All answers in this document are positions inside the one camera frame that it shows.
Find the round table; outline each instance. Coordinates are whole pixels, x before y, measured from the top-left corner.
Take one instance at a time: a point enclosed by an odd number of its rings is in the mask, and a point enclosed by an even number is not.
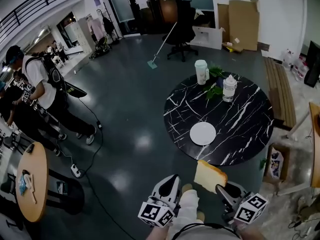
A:
[[[48,169],[44,146],[39,142],[33,144],[34,148],[31,153],[27,151],[23,153],[15,178],[16,199],[23,216],[30,222],[38,222],[45,212],[46,205],[64,209],[72,215],[81,212],[85,203],[85,194],[80,183],[73,178],[65,177]],[[29,189],[26,189],[23,195],[20,195],[19,180],[23,170],[27,170],[33,175],[33,194],[36,203],[33,202]],[[48,190],[49,176],[67,184],[67,195]],[[48,196],[58,198],[59,202],[47,199]]]
[[[217,78],[210,76],[199,85],[196,75],[178,84],[166,99],[166,130],[177,147],[196,160],[219,166],[240,164],[257,155],[272,135],[274,113],[266,94],[247,78],[232,76],[237,81],[233,102],[223,101],[222,94],[207,100],[204,88]],[[209,145],[197,145],[190,138],[190,129],[199,122],[215,127],[216,137]]]

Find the railing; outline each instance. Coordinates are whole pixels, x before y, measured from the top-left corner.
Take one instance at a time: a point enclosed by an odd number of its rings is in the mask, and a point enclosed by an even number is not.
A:
[[[0,21],[0,44],[23,22],[57,0],[26,0]]]

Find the bread slice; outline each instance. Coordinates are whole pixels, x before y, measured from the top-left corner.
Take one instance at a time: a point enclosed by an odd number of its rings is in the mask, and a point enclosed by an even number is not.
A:
[[[206,190],[216,194],[216,185],[226,186],[228,176],[219,168],[208,164],[204,160],[198,160],[194,182],[200,184]]]

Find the white pants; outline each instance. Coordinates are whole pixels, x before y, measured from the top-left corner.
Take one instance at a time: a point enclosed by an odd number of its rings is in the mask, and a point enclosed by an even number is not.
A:
[[[171,240],[184,226],[192,223],[203,223],[197,219],[199,197],[194,189],[188,190],[181,196],[179,205],[181,206],[178,216],[173,218],[173,225],[169,228],[167,240]]]

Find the black marble table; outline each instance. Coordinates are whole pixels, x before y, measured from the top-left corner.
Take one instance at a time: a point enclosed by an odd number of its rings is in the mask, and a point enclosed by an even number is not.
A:
[[[199,85],[196,75],[178,84],[165,102],[167,132],[180,150],[196,160],[219,166],[240,164],[257,155],[272,135],[274,113],[266,94],[247,78],[232,76],[237,80],[233,102],[223,101],[222,95],[206,100],[204,88],[217,79],[210,76]],[[215,127],[216,137],[209,145],[197,145],[190,138],[190,129],[199,122]]]

